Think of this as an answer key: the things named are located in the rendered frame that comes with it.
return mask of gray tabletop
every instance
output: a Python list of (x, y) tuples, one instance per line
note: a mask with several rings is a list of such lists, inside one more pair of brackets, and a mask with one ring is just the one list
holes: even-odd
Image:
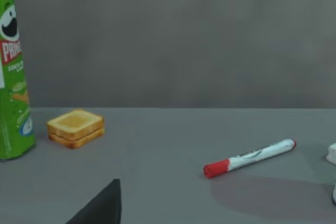
[[(114, 178), (123, 224), (334, 223), (336, 110), (88, 109), (105, 136), (69, 150), (33, 109), (37, 146), (0, 164), (0, 223), (64, 224)], [(214, 179), (205, 164), (294, 138), (297, 148)]]

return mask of green cylindrical container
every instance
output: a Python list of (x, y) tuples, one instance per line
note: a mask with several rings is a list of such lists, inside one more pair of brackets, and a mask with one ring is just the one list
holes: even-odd
[(0, 160), (35, 145), (14, 0), (0, 0)]

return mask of gray backdrop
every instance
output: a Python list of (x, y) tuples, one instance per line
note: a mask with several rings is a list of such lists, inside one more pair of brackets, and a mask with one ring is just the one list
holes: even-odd
[(336, 105), (336, 0), (16, 8), (33, 106)]

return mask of whiteboard marker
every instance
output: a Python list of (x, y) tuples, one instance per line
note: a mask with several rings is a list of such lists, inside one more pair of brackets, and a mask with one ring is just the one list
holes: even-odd
[(235, 157), (230, 157), (225, 160), (205, 165), (203, 168), (204, 175), (207, 178), (213, 178), (223, 173), (230, 172), (262, 161), (264, 159), (280, 155), (285, 152), (289, 152), (296, 147), (296, 142), (292, 139), (285, 139), (278, 143), (271, 144), (267, 147), (260, 148), (256, 151), (240, 154)]

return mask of bread slice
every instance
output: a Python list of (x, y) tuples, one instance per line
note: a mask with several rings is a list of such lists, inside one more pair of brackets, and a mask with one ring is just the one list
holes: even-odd
[(77, 141), (104, 127), (104, 118), (76, 109), (47, 122), (48, 133), (68, 141)]
[(83, 145), (93, 141), (94, 139), (100, 137), (101, 135), (103, 135), (105, 132), (104, 128), (98, 129), (76, 141), (69, 141), (65, 138), (62, 138), (58, 135), (49, 133), (49, 139), (52, 141), (55, 141), (56, 143), (59, 143), (61, 145), (64, 145), (65, 147), (69, 148), (69, 149), (77, 149), (79, 147), (82, 147)]

